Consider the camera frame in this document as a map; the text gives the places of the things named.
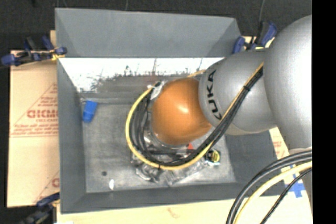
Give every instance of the orange sphere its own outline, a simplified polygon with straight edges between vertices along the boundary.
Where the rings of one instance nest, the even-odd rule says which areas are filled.
[[[198,101],[198,80],[183,78],[167,82],[152,107],[152,129],[170,145],[186,145],[211,128]]]

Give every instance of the yellow cable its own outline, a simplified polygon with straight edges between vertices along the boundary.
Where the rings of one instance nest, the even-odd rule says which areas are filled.
[[[261,185],[244,203],[244,205],[242,206],[241,210],[238,212],[235,221],[233,222],[233,224],[237,224],[239,218],[242,216],[242,212],[244,210],[246,210],[247,206],[250,205],[255,199],[257,199],[261,194],[263,194],[267,189],[269,189],[271,186],[273,186],[274,184],[280,182],[281,180],[283,180],[284,178],[286,178],[287,176],[293,175],[295,173],[299,173],[303,170],[306,170],[308,168],[312,167],[312,162],[306,162],[303,163],[301,165],[298,165],[292,169],[289,169],[285,172],[282,172],[281,174],[273,177],[272,179],[270,179],[269,181],[267,181],[266,183],[264,183],[263,185]]]
[[[131,139],[130,139],[130,122],[131,122],[131,118],[132,115],[134,113],[134,111],[136,110],[138,104],[142,101],[142,99],[149,94],[149,92],[152,90],[153,87],[147,89],[142,95],[140,95],[140,97],[136,100],[136,102],[133,104],[127,119],[126,119],[126,127],[125,127],[125,133],[126,133],[126,141],[127,144],[130,148],[130,150],[134,153],[134,155],[136,157],[138,157],[141,161],[143,161],[144,163],[153,166],[155,168],[160,168],[163,170],[178,170],[178,169],[182,169],[182,168],[186,168],[189,167],[191,165],[193,165],[194,163],[196,163],[197,161],[199,161],[203,155],[205,153],[207,153],[207,151],[211,148],[211,145],[213,142],[211,142],[208,146],[206,146],[195,158],[193,158],[192,160],[190,160],[189,162],[186,162],[184,164],[181,165],[177,165],[177,166],[166,166],[166,165],[159,165],[157,163],[151,162],[148,159],[146,159],[140,152],[137,151],[137,149],[133,146]]]

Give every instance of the cable bundle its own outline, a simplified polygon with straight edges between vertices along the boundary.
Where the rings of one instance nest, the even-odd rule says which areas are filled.
[[[260,182],[264,178],[269,178],[271,174],[274,172],[286,168],[291,165],[297,165],[294,168],[291,168],[285,172],[280,173],[277,176],[274,176],[269,181],[264,183],[261,187],[259,187],[245,202],[245,204],[241,207],[244,198],[247,196],[247,193],[255,186],[260,185]],[[286,193],[289,191],[289,189],[293,186],[293,184],[298,181],[300,178],[302,178],[304,175],[312,171],[312,150],[300,152],[297,154],[290,155],[288,157],[279,159],[275,161],[274,163],[270,164],[269,166],[265,167],[263,170],[261,170],[245,187],[244,189],[239,193],[236,200],[234,201],[231,210],[228,214],[226,224],[236,224],[239,220],[239,218],[242,215],[242,212],[246,209],[246,207],[252,203],[256,198],[258,198],[260,195],[262,195],[267,189],[269,189],[274,184],[280,182],[284,178],[286,178],[289,175],[302,172],[297,178],[295,178],[287,187],[286,189],[281,193],[276,203],[273,205],[273,207],[270,209],[270,211],[266,214],[266,216],[263,218],[262,222],[260,224],[266,223],[267,219],[270,217],[270,215],[274,212],[274,210],[277,208],[277,206],[280,204],[280,202],[283,200]]]
[[[175,158],[172,161],[164,162],[158,160],[148,149],[143,136],[143,119],[148,116],[147,107],[150,103],[150,96],[154,87],[146,90],[132,106],[128,118],[126,120],[126,139],[130,150],[144,163],[160,169],[175,170],[189,167],[199,161],[213,147],[219,139],[225,134],[229,125],[232,123],[240,105],[242,104],[247,93],[252,86],[263,75],[263,65],[255,70],[251,77],[247,80],[236,98],[231,102],[229,108],[223,115],[220,123],[208,138],[195,150],[189,152],[186,157]]]

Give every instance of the cardboard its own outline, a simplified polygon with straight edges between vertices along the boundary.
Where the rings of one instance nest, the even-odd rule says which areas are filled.
[[[10,69],[7,207],[59,191],[56,62]]]

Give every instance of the blue clamp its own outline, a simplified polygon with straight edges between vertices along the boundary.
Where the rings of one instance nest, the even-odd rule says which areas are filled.
[[[272,22],[261,22],[260,23],[260,28],[259,28],[259,33],[257,35],[256,40],[254,43],[258,47],[265,47],[267,42],[272,40],[275,35],[277,34],[278,29],[276,25]]]
[[[30,37],[27,37],[24,41],[24,50],[15,54],[7,54],[1,57],[1,63],[4,66],[19,66],[23,63],[42,61],[48,59],[54,59],[55,56],[65,55],[67,48],[58,47],[55,48],[46,35],[42,36],[42,42],[47,49],[39,50]]]
[[[52,202],[56,200],[59,200],[59,198],[60,198],[59,193],[51,194],[50,196],[45,197],[42,200],[38,201],[36,203],[36,206],[39,208],[45,207],[46,205],[51,204]]]
[[[45,221],[54,210],[52,202],[59,200],[59,193],[52,194],[37,202],[36,210],[34,213],[30,214],[25,219],[17,222],[16,224],[41,224]]]
[[[245,38],[240,36],[237,38],[235,44],[233,45],[233,54],[236,54],[238,52],[241,52],[244,50],[244,44],[245,44]]]
[[[237,38],[233,46],[233,54],[244,50],[254,50],[256,47],[265,47],[267,42],[272,40],[277,34],[277,27],[272,22],[261,22],[258,35],[253,43],[246,43],[245,38],[240,36]]]

